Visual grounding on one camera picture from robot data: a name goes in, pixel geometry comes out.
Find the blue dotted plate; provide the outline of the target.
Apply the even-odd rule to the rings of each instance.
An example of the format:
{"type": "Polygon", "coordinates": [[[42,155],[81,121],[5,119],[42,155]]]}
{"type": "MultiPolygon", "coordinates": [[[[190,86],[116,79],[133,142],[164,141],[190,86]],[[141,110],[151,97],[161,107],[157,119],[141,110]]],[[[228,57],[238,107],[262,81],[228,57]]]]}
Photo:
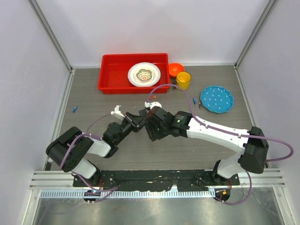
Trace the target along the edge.
{"type": "Polygon", "coordinates": [[[234,106],[230,91],[221,86],[208,86],[201,91],[200,101],[207,110],[213,113],[226,113],[234,106]]]}

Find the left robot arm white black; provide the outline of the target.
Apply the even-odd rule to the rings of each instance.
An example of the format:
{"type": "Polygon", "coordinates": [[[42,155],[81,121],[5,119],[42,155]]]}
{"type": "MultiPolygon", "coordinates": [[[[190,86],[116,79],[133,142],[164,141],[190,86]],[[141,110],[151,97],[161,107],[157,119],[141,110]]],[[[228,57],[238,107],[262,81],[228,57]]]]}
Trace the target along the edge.
{"type": "Polygon", "coordinates": [[[122,142],[131,132],[139,132],[146,123],[147,111],[140,110],[138,115],[125,113],[122,122],[112,122],[100,138],[97,135],[83,133],[77,127],[71,127],[47,148],[46,154],[65,173],[76,174],[79,180],[89,187],[95,187],[101,179],[100,170],[84,157],[94,154],[103,158],[112,157],[118,150],[118,144],[122,142]]]}

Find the yellow mug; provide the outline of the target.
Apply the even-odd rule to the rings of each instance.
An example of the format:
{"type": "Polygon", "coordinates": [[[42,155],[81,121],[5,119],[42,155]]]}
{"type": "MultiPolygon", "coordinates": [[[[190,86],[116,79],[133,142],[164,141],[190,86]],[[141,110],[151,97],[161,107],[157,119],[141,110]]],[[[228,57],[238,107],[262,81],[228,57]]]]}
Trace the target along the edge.
{"type": "Polygon", "coordinates": [[[182,71],[176,75],[175,85],[178,90],[187,90],[191,82],[191,75],[188,72],[182,71]]]}

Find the small patterned bowl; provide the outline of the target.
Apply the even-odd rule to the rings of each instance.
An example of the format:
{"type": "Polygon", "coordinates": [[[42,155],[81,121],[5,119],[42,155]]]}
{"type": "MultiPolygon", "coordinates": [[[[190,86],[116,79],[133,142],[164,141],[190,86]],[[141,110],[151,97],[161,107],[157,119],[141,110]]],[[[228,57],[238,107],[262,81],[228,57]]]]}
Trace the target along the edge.
{"type": "Polygon", "coordinates": [[[148,69],[140,69],[137,74],[136,77],[140,80],[140,81],[147,81],[150,80],[152,78],[152,71],[148,70],[148,69]]]}

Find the white plate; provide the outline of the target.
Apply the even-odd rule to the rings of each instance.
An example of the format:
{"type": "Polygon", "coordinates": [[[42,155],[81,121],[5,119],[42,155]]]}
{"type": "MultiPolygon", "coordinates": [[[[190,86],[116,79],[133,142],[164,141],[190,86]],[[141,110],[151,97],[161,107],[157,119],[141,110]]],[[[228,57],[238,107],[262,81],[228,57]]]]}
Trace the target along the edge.
{"type": "Polygon", "coordinates": [[[159,68],[148,62],[133,65],[127,74],[129,82],[136,87],[154,86],[161,78],[159,68]]]}

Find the orange bowl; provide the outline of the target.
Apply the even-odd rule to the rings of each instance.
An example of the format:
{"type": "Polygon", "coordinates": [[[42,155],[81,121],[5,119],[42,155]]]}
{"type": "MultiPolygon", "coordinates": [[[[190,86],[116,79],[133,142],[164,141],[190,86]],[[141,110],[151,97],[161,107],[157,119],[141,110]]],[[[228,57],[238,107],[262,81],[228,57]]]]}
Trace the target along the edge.
{"type": "Polygon", "coordinates": [[[184,71],[184,67],[180,63],[169,64],[169,75],[171,78],[176,78],[177,74],[184,71]]]}

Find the red plastic bin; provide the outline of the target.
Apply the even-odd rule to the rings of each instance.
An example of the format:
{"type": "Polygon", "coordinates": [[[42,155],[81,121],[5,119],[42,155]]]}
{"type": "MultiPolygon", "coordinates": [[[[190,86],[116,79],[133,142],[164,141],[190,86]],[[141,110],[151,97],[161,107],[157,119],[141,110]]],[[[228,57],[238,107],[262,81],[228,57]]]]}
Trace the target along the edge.
{"type": "Polygon", "coordinates": [[[106,54],[97,87],[103,94],[144,94],[170,82],[167,53],[106,54]]]}

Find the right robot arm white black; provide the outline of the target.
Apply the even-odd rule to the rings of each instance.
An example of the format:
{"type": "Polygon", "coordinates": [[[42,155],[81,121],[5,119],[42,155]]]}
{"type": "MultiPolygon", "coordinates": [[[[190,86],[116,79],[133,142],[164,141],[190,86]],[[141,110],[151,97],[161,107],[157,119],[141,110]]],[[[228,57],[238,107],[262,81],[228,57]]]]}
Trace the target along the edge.
{"type": "Polygon", "coordinates": [[[218,160],[212,170],[212,181],[223,185],[232,176],[243,172],[262,174],[269,149],[262,130],[234,129],[193,117],[188,112],[178,111],[175,115],[154,106],[146,114],[145,124],[149,138],[160,140],[169,135],[205,140],[235,151],[227,159],[218,160]]]}

